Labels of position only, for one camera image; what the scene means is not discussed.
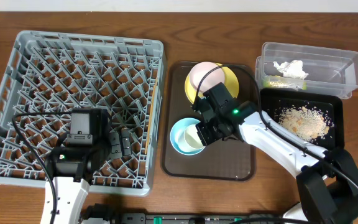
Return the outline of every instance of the wooden table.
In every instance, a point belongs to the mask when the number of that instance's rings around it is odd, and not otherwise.
[[[161,40],[168,69],[179,61],[254,67],[264,42],[358,51],[358,14],[0,12],[0,82],[21,30]],[[161,121],[168,116],[166,105],[164,101]],[[358,165],[358,90],[343,105],[346,149]],[[165,134],[161,122],[159,139]],[[170,177],[161,170],[161,150],[162,141],[158,143],[154,186],[148,197],[90,194],[84,206],[108,203],[118,211],[150,213],[281,214],[298,201],[293,177],[262,151],[257,151],[253,179],[230,182]],[[39,223],[43,204],[44,189],[0,185],[0,223]]]

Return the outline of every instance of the pink bowl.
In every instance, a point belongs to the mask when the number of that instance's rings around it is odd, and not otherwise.
[[[216,68],[218,65],[212,62],[201,62],[196,64],[190,70],[190,84],[192,87],[197,90],[198,85],[200,84],[201,79],[211,71],[213,68]],[[224,72],[221,68],[213,71],[209,74],[203,83],[201,84],[200,93],[203,93],[209,90],[211,87],[215,86],[218,83],[224,83]]]

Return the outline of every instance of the dish rack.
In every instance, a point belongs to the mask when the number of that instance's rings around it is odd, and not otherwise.
[[[0,86],[0,184],[44,187],[45,174],[11,118],[25,112],[104,108],[111,130],[131,132],[132,154],[106,161],[90,192],[147,195],[153,183],[166,58],[157,40],[22,31]],[[24,116],[40,157],[70,129],[70,115]]]

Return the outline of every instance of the dark gray tray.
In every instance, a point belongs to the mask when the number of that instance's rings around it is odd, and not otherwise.
[[[204,179],[245,181],[255,174],[255,147],[244,142],[228,140],[217,141],[194,156],[177,152],[170,142],[172,126],[182,118],[196,118],[185,93],[185,79],[196,62],[179,62],[170,70],[168,84],[168,116],[165,123],[165,139],[162,149],[161,166],[164,172],[175,177],[194,177]],[[238,99],[252,98],[249,78],[240,70],[233,69],[240,83]]]

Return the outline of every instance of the light blue bowl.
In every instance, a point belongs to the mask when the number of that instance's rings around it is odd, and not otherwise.
[[[195,154],[200,153],[203,149],[200,150],[195,150],[193,152],[184,152],[182,150],[180,150],[179,146],[178,146],[178,139],[181,133],[183,133],[185,131],[185,129],[192,124],[198,124],[200,121],[194,118],[183,118],[179,121],[177,121],[172,129],[171,129],[171,133],[170,133],[170,140],[171,140],[171,144],[173,146],[173,148],[178,151],[180,154],[186,155],[186,156],[192,156]]]

